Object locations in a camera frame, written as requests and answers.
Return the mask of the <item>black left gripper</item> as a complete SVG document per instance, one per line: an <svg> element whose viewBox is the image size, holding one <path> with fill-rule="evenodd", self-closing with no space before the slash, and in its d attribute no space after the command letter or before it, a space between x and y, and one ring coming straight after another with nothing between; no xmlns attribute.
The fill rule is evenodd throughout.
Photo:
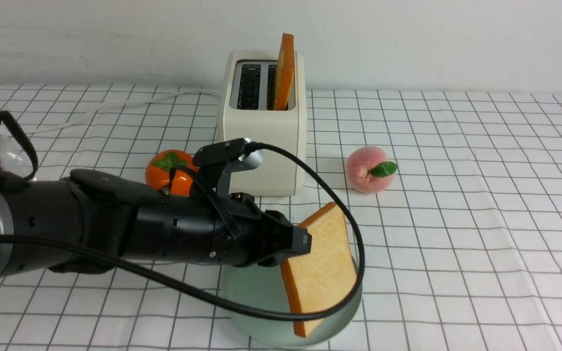
<svg viewBox="0 0 562 351"><path fill-rule="evenodd" d="M311 252L312 236L293 227L283 213L261 210L250 195L240 193L223 200L237 225L228 230L222 220L211 246L210 264L234 267L276 267L288 258Z"/></svg>

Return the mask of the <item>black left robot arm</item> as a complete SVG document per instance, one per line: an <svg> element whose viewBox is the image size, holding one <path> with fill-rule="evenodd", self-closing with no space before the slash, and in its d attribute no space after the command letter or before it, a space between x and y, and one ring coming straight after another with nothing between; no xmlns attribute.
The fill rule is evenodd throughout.
<svg viewBox="0 0 562 351"><path fill-rule="evenodd" d="M201 265L274 267L311 252L306 229L252 196L219 198L223 220L199 191L167 195L100 171L78 169L56 181L0 173L0 235L38 237L111 257Z"/></svg>

